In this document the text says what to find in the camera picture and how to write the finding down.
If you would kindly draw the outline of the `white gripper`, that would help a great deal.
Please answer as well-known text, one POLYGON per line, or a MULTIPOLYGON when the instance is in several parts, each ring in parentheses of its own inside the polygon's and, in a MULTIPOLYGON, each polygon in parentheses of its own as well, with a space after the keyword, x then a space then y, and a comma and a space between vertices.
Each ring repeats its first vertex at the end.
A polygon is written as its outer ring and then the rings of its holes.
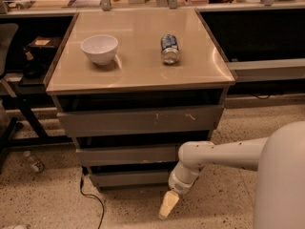
POLYGON ((202 166, 188 167, 181 161, 177 162, 169 176, 168 184, 171 191, 168 191, 163 198, 158 214, 160 219, 166 219, 169 216, 179 201, 179 195, 186 195, 191 190, 206 166, 207 163, 202 166))

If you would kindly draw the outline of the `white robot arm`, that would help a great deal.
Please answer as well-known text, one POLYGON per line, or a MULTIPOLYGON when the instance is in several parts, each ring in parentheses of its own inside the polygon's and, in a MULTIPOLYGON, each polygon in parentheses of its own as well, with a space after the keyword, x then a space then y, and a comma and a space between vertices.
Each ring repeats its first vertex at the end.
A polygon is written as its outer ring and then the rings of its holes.
POLYGON ((282 126, 268 137, 215 145, 189 141, 178 150, 159 217, 166 219, 209 164, 254 170, 254 229, 305 229, 305 122, 282 126))

